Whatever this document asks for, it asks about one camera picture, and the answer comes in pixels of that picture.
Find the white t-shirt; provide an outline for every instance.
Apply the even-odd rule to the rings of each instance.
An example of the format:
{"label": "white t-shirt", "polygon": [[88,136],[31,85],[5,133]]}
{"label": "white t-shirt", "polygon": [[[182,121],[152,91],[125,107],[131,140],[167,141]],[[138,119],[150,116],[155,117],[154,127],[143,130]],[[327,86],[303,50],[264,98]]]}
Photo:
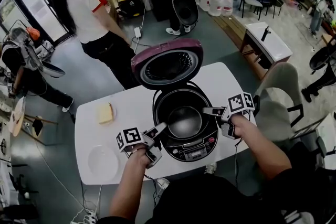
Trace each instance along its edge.
{"label": "white t-shirt", "polygon": [[328,5],[325,0],[320,1],[316,9],[321,13],[321,16],[327,11]]}
{"label": "white t-shirt", "polygon": [[98,8],[106,5],[107,0],[67,0],[67,3],[81,43],[95,41],[108,33],[93,14]]}

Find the power adapter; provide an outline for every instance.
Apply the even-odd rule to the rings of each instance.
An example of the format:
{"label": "power adapter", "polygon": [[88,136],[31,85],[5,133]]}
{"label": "power adapter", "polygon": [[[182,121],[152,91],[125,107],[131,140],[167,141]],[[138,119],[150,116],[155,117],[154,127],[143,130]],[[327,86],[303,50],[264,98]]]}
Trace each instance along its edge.
{"label": "power adapter", "polygon": [[140,27],[135,28],[134,33],[136,38],[141,38]]}

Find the concrete floor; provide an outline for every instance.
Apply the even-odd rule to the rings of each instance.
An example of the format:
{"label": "concrete floor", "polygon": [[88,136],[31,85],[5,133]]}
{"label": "concrete floor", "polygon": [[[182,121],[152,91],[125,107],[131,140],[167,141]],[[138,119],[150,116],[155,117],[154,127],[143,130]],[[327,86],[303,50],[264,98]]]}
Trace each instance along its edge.
{"label": "concrete floor", "polygon": [[[141,21],[142,18],[135,18],[123,23],[123,28],[130,38],[133,37],[134,27],[140,26]],[[168,26],[168,21],[158,23],[151,12],[146,13],[142,29],[143,37],[140,42],[146,45],[156,45],[172,39],[173,37],[165,32],[165,28]],[[255,92],[259,85],[256,76],[236,46],[206,13],[200,12],[200,19],[195,30],[187,37],[197,38],[201,41],[204,48],[203,65],[218,61],[225,63],[244,91]],[[137,52],[143,49],[145,47],[139,45]],[[54,87],[75,98],[74,105],[70,110],[72,113],[75,113],[77,107],[83,103],[122,91],[121,85],[109,68],[84,54],[77,39],[71,38],[59,45],[51,58],[51,63],[63,69],[66,75],[59,79],[51,77],[46,79]],[[59,124],[57,127],[46,125],[43,129],[40,139],[46,144],[51,144],[49,146],[36,144],[23,133],[13,138],[11,148],[13,163],[29,165],[28,167],[15,168],[15,176],[20,173],[24,174],[29,188],[39,191],[39,194],[31,195],[40,214],[38,223],[70,223],[76,213],[82,209],[80,205],[82,192],[74,145],[75,126],[68,113],[62,113],[60,107],[56,107],[40,97],[27,97],[26,113],[41,115],[44,119],[54,120]],[[52,175],[37,146],[58,179],[79,202],[71,197]],[[249,151],[244,151],[238,154],[238,161],[240,167],[239,189],[243,193],[252,195],[259,189],[259,179],[261,178],[255,169],[254,159]],[[228,158],[218,163],[216,174],[234,182],[234,167],[234,158]],[[175,175],[170,180],[202,172],[203,169],[199,169],[191,173]],[[88,208],[95,209],[99,187],[84,186]],[[99,217],[108,215],[110,200],[116,188],[117,185],[102,187],[100,207],[98,208]],[[153,192],[153,183],[145,182],[136,223],[145,223],[151,218],[154,207]],[[77,218],[76,221],[82,221],[82,218],[83,214],[80,214],[80,218]]]}
{"label": "concrete floor", "polygon": [[[288,62],[296,67],[299,75],[300,89],[302,89],[315,82],[324,73],[325,68],[311,75],[312,70],[309,67],[309,61],[320,48],[325,46],[321,36],[326,32],[321,27],[317,35],[318,40],[315,40],[308,32],[311,16],[307,15],[305,9],[300,11],[297,7],[289,7],[284,4],[280,16],[278,16],[279,9],[279,7],[276,7],[274,19],[274,8],[271,7],[269,9],[267,16],[265,16],[266,9],[264,9],[260,22],[266,22],[271,26],[293,52]],[[237,10],[234,12],[234,16],[244,25],[259,22],[258,16],[253,13],[253,10],[250,11],[249,6],[245,6],[244,18],[241,17],[241,11]],[[269,91],[269,93],[274,100],[279,100],[286,107],[292,106],[291,99],[281,90]],[[311,96],[311,103],[308,103],[302,97],[305,117],[295,126],[296,130],[321,119],[334,110],[336,106],[336,87],[324,87],[319,93],[318,97]],[[293,119],[297,117],[294,113],[291,113]]]}

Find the sneaker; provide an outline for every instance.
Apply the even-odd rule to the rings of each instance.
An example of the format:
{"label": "sneaker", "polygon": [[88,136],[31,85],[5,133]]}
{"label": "sneaker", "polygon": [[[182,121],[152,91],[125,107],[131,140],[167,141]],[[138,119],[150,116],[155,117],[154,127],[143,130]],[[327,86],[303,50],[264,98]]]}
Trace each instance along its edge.
{"label": "sneaker", "polygon": [[217,169],[217,163],[210,163],[205,166],[205,174],[214,174]]}
{"label": "sneaker", "polygon": [[167,32],[168,34],[176,35],[176,36],[179,36],[179,35],[181,34],[180,30],[178,30],[178,31],[174,31],[172,28],[167,28],[167,29],[166,29],[166,32]]}
{"label": "sneaker", "polygon": [[159,187],[162,189],[162,190],[165,190],[168,188],[170,182],[169,180],[165,179],[165,178],[158,178],[157,180],[157,183],[159,185]]}
{"label": "sneaker", "polygon": [[188,26],[188,27],[184,27],[184,31],[186,32],[186,33],[189,33],[190,32],[190,29],[191,29],[191,27],[190,26]]}
{"label": "sneaker", "polygon": [[62,111],[64,113],[68,112],[73,103],[74,103],[74,99],[72,99],[72,102],[71,102],[70,106],[68,108],[62,108]]}
{"label": "sneaker", "polygon": [[301,93],[302,93],[303,97],[305,98],[305,100],[308,103],[311,103],[310,93],[307,91],[307,89],[302,89]]}

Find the sink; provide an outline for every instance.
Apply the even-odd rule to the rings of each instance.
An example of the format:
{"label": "sink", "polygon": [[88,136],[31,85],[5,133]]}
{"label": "sink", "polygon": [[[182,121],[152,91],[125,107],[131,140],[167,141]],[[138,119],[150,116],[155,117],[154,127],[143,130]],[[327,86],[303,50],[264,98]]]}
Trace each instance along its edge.
{"label": "sink", "polygon": [[267,26],[268,25],[265,22],[261,22],[248,24],[246,25],[246,28],[258,40],[260,45],[267,51],[274,62],[291,56],[293,52],[272,28],[269,28],[271,33],[267,34],[265,41],[261,41]]}

